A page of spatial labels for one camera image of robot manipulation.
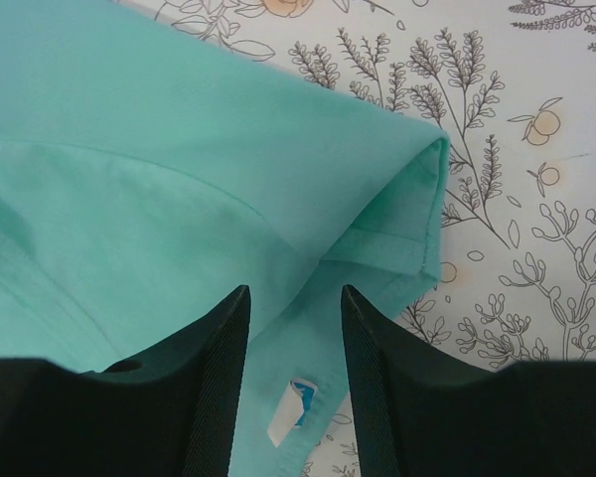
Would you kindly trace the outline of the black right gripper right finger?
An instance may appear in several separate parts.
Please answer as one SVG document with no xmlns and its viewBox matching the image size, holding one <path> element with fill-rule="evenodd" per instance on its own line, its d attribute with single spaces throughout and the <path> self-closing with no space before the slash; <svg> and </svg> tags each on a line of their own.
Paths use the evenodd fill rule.
<svg viewBox="0 0 596 477">
<path fill-rule="evenodd" d="M 353 286 L 342 328 L 366 476 L 596 476 L 596 361 L 489 372 L 383 316 Z"/>
</svg>

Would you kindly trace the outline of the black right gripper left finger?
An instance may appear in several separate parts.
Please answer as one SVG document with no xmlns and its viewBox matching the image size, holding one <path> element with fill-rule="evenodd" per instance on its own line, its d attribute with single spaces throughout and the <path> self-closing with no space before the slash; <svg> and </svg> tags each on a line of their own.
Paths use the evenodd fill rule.
<svg viewBox="0 0 596 477">
<path fill-rule="evenodd" d="M 0 358 L 0 476 L 224 476 L 250 292 L 106 370 Z"/>
</svg>

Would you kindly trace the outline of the teal green t-shirt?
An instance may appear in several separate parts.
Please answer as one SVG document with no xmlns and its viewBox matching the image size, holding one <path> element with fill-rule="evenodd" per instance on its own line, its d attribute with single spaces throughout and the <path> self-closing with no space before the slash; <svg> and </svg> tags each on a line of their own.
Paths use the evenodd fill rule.
<svg viewBox="0 0 596 477">
<path fill-rule="evenodd" d="M 297 476 L 342 288 L 440 276 L 449 140 L 107 1 L 0 1 L 0 357 L 101 370 L 249 287 L 229 472 Z"/>
</svg>

